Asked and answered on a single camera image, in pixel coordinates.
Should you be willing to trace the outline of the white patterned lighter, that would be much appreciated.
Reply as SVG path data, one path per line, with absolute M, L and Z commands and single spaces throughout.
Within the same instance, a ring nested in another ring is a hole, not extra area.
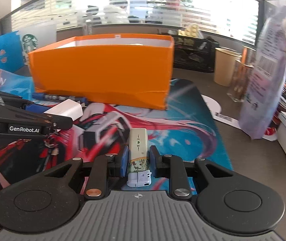
M 127 186 L 131 188 L 150 186 L 152 182 L 148 135 L 145 128 L 132 128 L 130 130 L 127 177 Z

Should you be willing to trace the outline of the blue black marker pen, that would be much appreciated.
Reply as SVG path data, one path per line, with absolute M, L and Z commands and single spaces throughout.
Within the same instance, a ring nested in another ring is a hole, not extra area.
M 55 95 L 55 94 L 46 94 L 46 93 L 32 93 L 32 98 L 36 100 L 54 101 L 54 102 L 63 102 L 65 100 L 72 100 L 72 101 L 80 102 L 84 104 L 88 102 L 88 100 L 85 97 Z

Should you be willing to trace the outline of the white charger cube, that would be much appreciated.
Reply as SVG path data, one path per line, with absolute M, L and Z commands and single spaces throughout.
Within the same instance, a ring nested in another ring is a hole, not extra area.
M 56 106 L 51 107 L 44 113 L 70 117 L 73 121 L 83 116 L 82 105 L 71 99 L 67 99 Z

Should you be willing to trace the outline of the AGON colourful desk mat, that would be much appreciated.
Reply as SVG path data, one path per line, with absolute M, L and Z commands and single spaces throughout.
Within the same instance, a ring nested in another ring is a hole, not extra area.
M 175 69 L 166 110 L 90 103 L 68 131 L 46 140 L 0 139 L 0 190 L 68 159 L 93 161 L 117 153 L 132 128 L 143 127 L 148 143 L 162 154 L 192 162 L 207 158 L 226 168 L 231 162 L 213 115 L 221 110 L 209 97 L 212 74 Z

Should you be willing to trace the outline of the blue paper gift bag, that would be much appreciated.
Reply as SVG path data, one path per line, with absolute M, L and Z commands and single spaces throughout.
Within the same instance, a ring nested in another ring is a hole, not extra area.
M 0 36 L 0 69 L 16 72 L 24 66 L 20 36 L 11 32 Z

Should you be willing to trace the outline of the Starbucks translucent plastic cup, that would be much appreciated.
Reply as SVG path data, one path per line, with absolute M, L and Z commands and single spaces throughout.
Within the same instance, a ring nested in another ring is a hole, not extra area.
M 57 25 L 50 22 L 38 23 L 21 28 L 17 33 L 22 45 L 24 62 L 29 65 L 30 52 L 56 42 Z

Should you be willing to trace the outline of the orange cardboard box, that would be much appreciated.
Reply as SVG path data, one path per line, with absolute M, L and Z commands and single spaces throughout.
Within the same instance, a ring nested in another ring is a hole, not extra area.
M 164 110 L 174 39 L 158 34 L 72 37 L 28 54 L 37 92 Z

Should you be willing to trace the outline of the gold perfume bottle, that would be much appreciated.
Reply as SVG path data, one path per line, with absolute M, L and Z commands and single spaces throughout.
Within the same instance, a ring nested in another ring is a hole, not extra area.
M 243 46 L 241 58 L 235 61 L 234 73 L 227 92 L 234 102 L 244 101 L 250 75 L 254 68 L 255 54 L 254 49 Z

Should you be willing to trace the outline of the purple plastic pouch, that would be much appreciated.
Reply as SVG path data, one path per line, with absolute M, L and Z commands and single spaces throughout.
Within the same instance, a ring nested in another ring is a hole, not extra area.
M 252 140 L 261 139 L 279 104 L 286 77 L 286 6 L 278 7 L 261 30 L 254 68 L 242 104 L 239 126 Z

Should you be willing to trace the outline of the black mesh desk organizer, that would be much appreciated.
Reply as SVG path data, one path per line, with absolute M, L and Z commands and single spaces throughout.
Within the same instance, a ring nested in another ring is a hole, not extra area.
M 219 42 L 212 37 L 199 39 L 172 35 L 174 39 L 173 67 L 205 73 L 213 73 L 216 48 Z

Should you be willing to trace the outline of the brown paper cup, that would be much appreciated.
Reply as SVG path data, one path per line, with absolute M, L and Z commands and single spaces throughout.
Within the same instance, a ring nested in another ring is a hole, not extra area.
M 214 82 L 224 87 L 229 87 L 235 68 L 235 61 L 240 60 L 241 55 L 225 48 L 216 48 Z

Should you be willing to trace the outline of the tall dark product box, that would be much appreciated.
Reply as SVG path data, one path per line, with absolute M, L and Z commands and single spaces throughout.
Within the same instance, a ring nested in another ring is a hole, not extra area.
M 90 19 L 83 24 L 83 35 L 92 35 L 92 21 Z

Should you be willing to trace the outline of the yellow building brick plate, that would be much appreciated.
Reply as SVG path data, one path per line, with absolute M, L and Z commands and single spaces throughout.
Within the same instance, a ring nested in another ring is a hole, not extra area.
M 183 29 L 178 30 L 178 35 L 185 37 L 199 38 L 199 39 L 203 38 L 203 35 L 199 30 L 199 26 L 194 23 L 189 24 Z

